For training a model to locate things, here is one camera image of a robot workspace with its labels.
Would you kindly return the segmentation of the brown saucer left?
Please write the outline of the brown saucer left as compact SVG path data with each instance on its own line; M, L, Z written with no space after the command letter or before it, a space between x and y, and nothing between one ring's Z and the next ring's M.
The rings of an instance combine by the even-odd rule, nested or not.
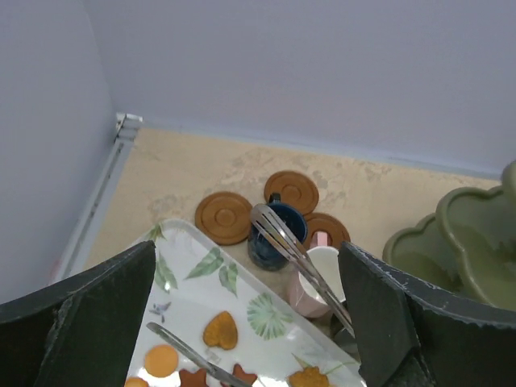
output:
M231 246L243 242L251 230L251 203L229 191L212 193L195 210L195 226L216 244Z

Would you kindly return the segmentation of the maple leaf cookie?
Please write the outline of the maple leaf cookie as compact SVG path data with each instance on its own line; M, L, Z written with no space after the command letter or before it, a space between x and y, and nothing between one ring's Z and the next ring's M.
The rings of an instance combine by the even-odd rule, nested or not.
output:
M306 367L288 377L291 387L329 387L330 382L318 367Z

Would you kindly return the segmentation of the round orange cookie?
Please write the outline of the round orange cookie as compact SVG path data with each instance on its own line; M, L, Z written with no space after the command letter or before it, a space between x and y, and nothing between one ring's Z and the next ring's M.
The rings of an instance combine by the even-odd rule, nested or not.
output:
M161 344L150 349L144 357L144 367L148 374L157 378L172 375L178 366L178 353L168 344Z

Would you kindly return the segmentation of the dark star cookie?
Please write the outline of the dark star cookie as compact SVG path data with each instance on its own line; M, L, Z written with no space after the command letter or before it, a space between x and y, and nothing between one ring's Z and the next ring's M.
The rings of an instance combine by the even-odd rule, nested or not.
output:
M200 368L195 372L181 369L179 371L180 387L207 387L206 375L207 372L204 368Z
M253 385L253 383L258 378L258 376L255 373L245 372L240 364L234 365L232 374L241 381L247 383L248 385Z

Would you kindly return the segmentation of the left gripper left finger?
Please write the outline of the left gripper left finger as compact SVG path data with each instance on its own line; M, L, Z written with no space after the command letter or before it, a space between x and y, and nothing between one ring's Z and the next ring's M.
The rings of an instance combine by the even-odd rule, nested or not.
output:
M3 386L122 386L154 281L144 241L1 305Z

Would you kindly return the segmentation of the brown saucer right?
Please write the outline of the brown saucer right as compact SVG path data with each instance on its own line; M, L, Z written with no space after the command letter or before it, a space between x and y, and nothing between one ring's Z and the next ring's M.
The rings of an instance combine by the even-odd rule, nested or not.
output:
M304 216L307 225L307 237L303 242L306 249L310 249L310 244L317 232L325 232L327 234L330 246L340 249L342 242L350 242L351 237L347 228L335 217L321 213L312 212Z

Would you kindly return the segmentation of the dark blue mug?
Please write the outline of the dark blue mug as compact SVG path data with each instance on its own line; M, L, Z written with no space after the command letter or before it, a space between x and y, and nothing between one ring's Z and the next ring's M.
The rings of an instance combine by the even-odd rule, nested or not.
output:
M251 231L248 237L248 255L252 262L266 271L283 269L289 260L287 247L281 242L287 230L302 243L308 230L303 215L281 200L279 193L271 193L267 204L259 204L251 210Z

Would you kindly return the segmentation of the orange slice cookie upper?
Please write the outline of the orange slice cookie upper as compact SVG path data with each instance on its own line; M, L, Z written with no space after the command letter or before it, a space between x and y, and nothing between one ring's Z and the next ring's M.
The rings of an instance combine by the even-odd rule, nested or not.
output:
M149 384L140 377L128 377L124 387L149 387Z

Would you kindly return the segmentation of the brown saucer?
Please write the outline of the brown saucer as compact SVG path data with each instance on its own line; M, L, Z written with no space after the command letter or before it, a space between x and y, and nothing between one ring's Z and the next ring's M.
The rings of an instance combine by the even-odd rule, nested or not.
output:
M251 230L251 203L229 191L212 193L195 210L195 226L216 244L231 246L243 242Z
M281 201L292 206L301 214L313 212L319 202L316 184L305 174L283 170L271 175L264 185L264 199L280 194Z
M307 237L303 242L306 249L310 249L310 244L317 232L325 232L327 234L330 246L340 249L342 242L350 242L351 237L347 228L335 217L321 213L312 212L304 216L307 225Z

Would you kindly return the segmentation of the brown saucer back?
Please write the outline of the brown saucer back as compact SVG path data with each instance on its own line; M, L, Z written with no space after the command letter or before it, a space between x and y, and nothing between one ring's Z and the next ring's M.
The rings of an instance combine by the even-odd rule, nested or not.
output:
M305 174L283 170L271 175L264 185L264 199L280 194L281 201L292 206L301 214L313 212L319 202L316 184Z

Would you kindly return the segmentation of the green three-tier stand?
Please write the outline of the green three-tier stand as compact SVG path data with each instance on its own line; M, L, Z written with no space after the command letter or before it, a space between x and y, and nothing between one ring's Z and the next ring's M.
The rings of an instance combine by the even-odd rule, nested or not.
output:
M449 292L515 308L515 164L492 189L459 188L385 244L383 260Z

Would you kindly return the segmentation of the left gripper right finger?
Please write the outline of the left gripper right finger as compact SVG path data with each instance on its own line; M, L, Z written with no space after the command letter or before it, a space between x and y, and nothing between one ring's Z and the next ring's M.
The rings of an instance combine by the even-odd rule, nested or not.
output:
M368 386L513 386L515 313L462 298L352 243L339 272Z

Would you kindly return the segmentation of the heart cookie light brown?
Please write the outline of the heart cookie light brown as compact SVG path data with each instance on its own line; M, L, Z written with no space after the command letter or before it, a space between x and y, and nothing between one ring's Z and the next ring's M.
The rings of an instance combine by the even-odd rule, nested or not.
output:
M212 318L202 334L203 342L208 347L220 347L232 350L238 343L238 329L231 314L224 310Z

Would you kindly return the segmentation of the aluminium frame rail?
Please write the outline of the aluminium frame rail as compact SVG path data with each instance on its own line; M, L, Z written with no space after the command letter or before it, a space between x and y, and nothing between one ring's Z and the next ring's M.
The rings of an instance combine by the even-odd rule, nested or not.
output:
M144 118L136 114L117 113L116 119L115 138L109 156L61 258L52 270L51 285L84 270L138 130L144 124Z

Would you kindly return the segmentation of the metal tongs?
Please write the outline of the metal tongs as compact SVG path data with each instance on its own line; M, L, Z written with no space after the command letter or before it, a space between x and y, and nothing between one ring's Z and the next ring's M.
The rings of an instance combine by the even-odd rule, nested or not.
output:
M352 328L352 321L347 309L342 306L342 302L335 296L330 286L323 279L318 270L314 267L311 259L308 256L307 250L304 248L295 236L287 230L288 234L281 240L287 247L284 252L285 257L291 262L296 269L301 272L305 279L318 291L318 294L324 299L326 304L330 307L337 319L343 324L343 327L348 331L351 337L355 336ZM188 344L176 337L172 332L162 327L156 322L149 322L146 327L161 337L166 343L171 344L181 354L193 361L198 367L204 368L207 373L213 378L230 386L247 386L248 384L241 381L234 375L223 370L219 366L210 363L204 359L200 354L193 350Z

